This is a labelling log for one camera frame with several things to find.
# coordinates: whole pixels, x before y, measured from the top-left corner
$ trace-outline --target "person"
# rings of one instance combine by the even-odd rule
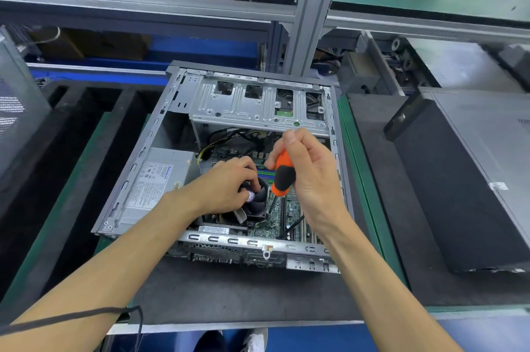
[[[380,350],[461,350],[427,313],[348,213],[331,152],[306,129],[287,130],[265,165],[287,150],[305,219],[337,264]],[[109,247],[44,295],[14,323],[107,306],[125,307],[156,263],[193,220],[240,208],[243,181],[259,190],[249,157],[218,162],[186,186],[164,194],[155,208]],[[2,351],[93,351],[116,322],[100,314],[0,337]]]

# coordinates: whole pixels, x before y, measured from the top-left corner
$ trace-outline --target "orange screwdriver handle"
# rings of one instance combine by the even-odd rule
[[[272,192],[278,197],[283,197],[289,192],[289,188],[296,180],[296,172],[293,162],[287,151],[284,151],[276,161],[276,174],[272,184]]]

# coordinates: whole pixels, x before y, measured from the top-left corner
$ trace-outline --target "forearm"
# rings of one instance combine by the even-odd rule
[[[156,263],[197,216],[195,206],[185,198],[163,197],[148,215],[15,322],[108,306],[125,307]],[[71,320],[0,338],[0,349],[92,351],[114,322],[115,314]]]
[[[377,347],[388,350],[461,350],[427,313],[350,218],[330,218],[324,244],[361,310]]]

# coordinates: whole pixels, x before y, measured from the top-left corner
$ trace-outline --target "white sticker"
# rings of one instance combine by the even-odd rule
[[[228,235],[230,233],[230,229],[222,228],[220,226],[199,226],[199,232],[220,233],[223,235]]]
[[[164,194],[172,168],[173,165],[144,162],[125,201],[125,207],[152,209]]]
[[[505,182],[491,182],[490,189],[492,190],[507,190],[508,186]]]

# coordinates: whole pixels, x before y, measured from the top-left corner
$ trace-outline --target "person's left hand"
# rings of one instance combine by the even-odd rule
[[[178,189],[176,194],[185,193],[185,202],[197,203],[199,215],[219,214],[241,208],[248,200],[248,191],[240,190],[241,184],[247,180],[252,190],[260,191],[258,172],[252,159],[248,156],[232,158],[217,162],[208,172]]]

